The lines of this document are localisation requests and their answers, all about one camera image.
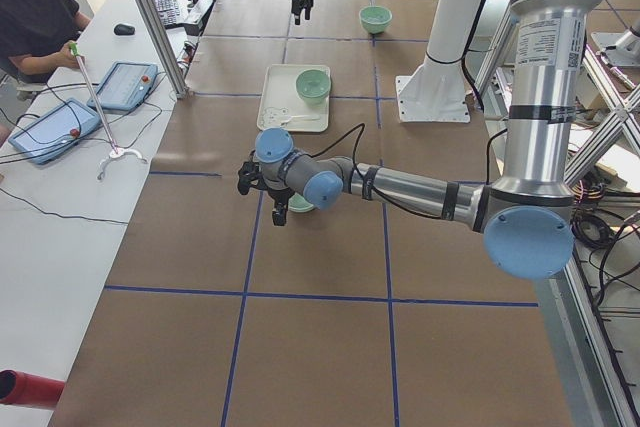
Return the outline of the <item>green bowl with ice cubes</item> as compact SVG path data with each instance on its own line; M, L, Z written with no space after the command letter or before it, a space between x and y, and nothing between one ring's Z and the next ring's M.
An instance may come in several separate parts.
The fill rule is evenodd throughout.
M393 19L393 14L386 7L370 5L359 11L359 19L367 33L377 35L386 31Z

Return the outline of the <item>white plastic spoon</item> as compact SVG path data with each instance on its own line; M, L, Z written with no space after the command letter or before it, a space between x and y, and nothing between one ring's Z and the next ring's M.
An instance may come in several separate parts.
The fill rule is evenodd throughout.
M291 123L296 123L296 122L308 122L308 121L317 121L320 120L321 117L318 115L294 115L294 116L288 116L288 117L282 117L280 119L277 120L277 124L279 126L285 126Z

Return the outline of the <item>white bear tray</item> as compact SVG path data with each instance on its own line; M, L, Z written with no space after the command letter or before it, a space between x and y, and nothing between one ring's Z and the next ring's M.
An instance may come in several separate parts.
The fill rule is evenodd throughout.
M320 133L329 126L329 97L318 105L307 105L296 92L297 76L308 69L325 71L330 76L330 68L326 65L273 64L268 67L257 114L256 124L260 130L282 127L290 132ZM296 122L279 126L277 120L294 115L318 115L317 121Z

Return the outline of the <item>black keyboard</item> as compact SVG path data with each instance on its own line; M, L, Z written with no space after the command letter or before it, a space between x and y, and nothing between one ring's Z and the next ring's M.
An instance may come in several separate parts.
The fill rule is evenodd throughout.
M182 26L182 12L179 0L153 0L161 24L166 29Z

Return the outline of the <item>reacher grabber stick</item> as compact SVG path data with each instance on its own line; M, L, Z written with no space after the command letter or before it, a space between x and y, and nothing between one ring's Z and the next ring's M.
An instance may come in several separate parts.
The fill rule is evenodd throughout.
M108 143L111 147L110 152L108 153L107 157L105 159L103 159L100 164L99 164L99 173L97 175L97 180L98 181L102 181L105 177L106 174L106 169L107 166L110 162L112 161L116 161L119 160L127 155L132 155L134 157L136 157L138 160L140 160L143 164L147 164L148 160L143 156L143 154L141 152L139 152L138 150L131 148L131 147L123 147L120 146L113 133L111 130L111 127L107 121L106 115L104 113L104 110L102 108L102 105L100 103L100 100L97 96L97 93L93 87L93 83L91 82L90 78L89 78L89 74L88 71L86 69L85 63L82 60L81 55L78 52L78 47L77 47L77 43L75 41L70 41L69 42L69 49L72 53L72 55L75 57L76 59L76 63L79 67L79 70L84 78L86 87L89 91L90 97L93 100L93 103L95 105L95 109L96 112L98 113L100 120L101 120L101 124L102 127L107 135L107 139L108 139Z

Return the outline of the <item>black computer mouse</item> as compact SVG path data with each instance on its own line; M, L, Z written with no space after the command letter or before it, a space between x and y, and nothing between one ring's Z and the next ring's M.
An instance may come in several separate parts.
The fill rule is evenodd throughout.
M136 32L136 28L130 24L119 23L114 26L113 32L116 36L132 36Z

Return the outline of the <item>far blue teach pendant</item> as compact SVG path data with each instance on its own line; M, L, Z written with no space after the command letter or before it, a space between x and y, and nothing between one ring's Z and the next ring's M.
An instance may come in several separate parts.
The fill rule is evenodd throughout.
M95 89L105 111L131 112L147 97L159 73L156 64L115 62Z

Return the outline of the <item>blue teach pendant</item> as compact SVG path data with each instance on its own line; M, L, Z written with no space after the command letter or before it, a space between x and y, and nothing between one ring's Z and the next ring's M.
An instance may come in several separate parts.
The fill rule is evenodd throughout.
M101 126L96 111L71 98L12 134L9 143L27 160L43 165Z
M131 112L147 97L159 73L156 64L115 62L95 89L105 111Z

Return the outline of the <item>near blue teach pendant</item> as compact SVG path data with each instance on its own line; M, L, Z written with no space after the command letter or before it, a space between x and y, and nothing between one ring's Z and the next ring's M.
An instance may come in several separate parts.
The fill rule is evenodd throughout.
M12 134L9 143L27 160L43 165L101 126L96 111L71 98Z

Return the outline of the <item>seated person black shirt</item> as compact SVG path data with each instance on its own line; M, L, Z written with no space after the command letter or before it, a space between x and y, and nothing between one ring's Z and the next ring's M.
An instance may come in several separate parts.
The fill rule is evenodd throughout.
M76 69L71 43L89 23L76 0L1 0L1 64L29 83Z

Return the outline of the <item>red cylinder object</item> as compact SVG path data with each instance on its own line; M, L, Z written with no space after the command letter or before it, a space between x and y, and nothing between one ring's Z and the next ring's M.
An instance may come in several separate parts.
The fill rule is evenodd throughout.
M1 372L1 403L54 410L65 382L15 370Z

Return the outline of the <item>aluminium frame post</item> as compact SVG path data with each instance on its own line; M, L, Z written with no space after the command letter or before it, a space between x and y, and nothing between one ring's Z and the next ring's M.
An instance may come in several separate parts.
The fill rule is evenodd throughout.
M135 2L176 97L185 98L189 88L153 0L135 0Z

